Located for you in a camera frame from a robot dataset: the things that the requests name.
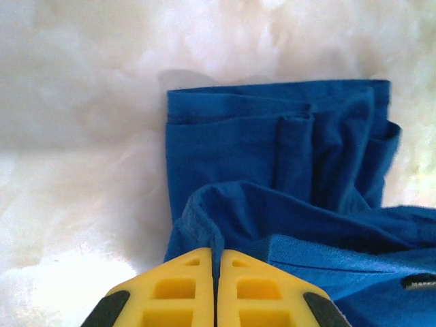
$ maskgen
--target yellow clamp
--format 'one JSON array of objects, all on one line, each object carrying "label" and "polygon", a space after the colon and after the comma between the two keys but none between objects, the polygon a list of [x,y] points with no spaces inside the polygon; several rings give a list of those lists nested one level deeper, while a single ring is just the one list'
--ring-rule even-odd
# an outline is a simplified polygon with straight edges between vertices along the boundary
[{"label": "yellow clamp", "polygon": [[350,327],[325,291],[225,250],[217,295],[211,250],[181,255],[113,289],[82,327]]}]

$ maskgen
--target yellow plastic object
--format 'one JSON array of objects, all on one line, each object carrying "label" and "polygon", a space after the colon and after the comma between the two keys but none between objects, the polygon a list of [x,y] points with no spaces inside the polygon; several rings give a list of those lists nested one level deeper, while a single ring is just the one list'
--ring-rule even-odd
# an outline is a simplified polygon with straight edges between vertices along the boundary
[{"label": "yellow plastic object", "polygon": [[221,259],[218,327],[318,327],[303,294],[329,299],[318,287],[241,252]]},{"label": "yellow plastic object", "polygon": [[114,327],[209,327],[214,324],[211,250],[196,249],[126,281],[106,296],[128,291]]}]

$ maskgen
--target rectangular hole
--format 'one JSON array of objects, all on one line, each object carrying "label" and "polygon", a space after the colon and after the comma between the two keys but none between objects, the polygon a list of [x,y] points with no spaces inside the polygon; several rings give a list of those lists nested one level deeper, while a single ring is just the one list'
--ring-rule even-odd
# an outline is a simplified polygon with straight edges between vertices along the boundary
[{"label": "rectangular hole", "polygon": [[195,298],[196,281],[188,278],[168,278],[156,284],[153,298],[167,300],[174,298]]},{"label": "rectangular hole", "polygon": [[238,260],[238,259],[234,259],[232,261],[232,265],[233,265],[233,267],[249,267],[248,263],[243,262],[243,261]]},{"label": "rectangular hole", "polygon": [[270,279],[244,278],[238,281],[238,298],[246,300],[280,300],[279,286]]},{"label": "rectangular hole", "polygon": [[200,265],[200,259],[199,258],[194,258],[191,259],[190,261],[185,263],[186,266],[199,266]]},{"label": "rectangular hole", "polygon": [[145,311],[142,327],[191,327],[192,315],[192,310]]},{"label": "rectangular hole", "polygon": [[280,310],[241,309],[240,327],[295,327],[289,313]]}]

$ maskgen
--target white fluffy surface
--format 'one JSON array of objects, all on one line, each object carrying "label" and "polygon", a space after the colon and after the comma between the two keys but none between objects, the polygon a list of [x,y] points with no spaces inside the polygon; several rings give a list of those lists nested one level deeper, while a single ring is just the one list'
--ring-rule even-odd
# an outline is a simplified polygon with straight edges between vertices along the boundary
[{"label": "white fluffy surface", "polygon": [[167,89],[390,79],[385,204],[436,206],[435,22],[433,0],[0,1],[0,326],[79,326],[161,262]]}]

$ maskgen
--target folded cloth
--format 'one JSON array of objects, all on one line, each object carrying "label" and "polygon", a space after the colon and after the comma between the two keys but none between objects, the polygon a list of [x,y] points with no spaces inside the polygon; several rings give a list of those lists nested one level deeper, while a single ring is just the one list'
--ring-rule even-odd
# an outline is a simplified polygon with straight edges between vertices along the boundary
[{"label": "folded cloth", "polygon": [[381,208],[389,97],[386,80],[168,92],[166,260],[210,247],[216,285],[236,249],[322,287],[353,326],[436,326],[436,210]]}]

